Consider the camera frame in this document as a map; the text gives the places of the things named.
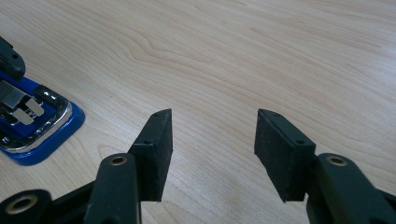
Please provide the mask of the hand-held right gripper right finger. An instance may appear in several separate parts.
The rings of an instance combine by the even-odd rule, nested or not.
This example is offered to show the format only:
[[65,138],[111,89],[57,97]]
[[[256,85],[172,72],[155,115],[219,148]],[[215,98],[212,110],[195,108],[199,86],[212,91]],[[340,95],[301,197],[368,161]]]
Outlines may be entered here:
[[316,144],[285,117],[258,110],[254,154],[283,202],[304,199],[305,168],[314,159],[315,149]]

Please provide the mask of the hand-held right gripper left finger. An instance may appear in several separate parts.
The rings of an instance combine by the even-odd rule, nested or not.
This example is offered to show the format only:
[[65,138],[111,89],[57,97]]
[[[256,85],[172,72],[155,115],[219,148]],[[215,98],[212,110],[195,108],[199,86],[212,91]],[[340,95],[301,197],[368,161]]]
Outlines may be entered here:
[[172,110],[152,114],[129,149],[137,164],[141,202],[160,202],[173,153]]

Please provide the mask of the blue stapler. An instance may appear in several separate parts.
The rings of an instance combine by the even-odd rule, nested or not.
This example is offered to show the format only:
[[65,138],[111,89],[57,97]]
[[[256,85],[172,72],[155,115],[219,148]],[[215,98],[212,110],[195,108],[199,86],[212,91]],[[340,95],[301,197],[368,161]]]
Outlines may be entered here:
[[42,162],[84,120],[83,110],[58,92],[0,70],[0,151],[15,163]]

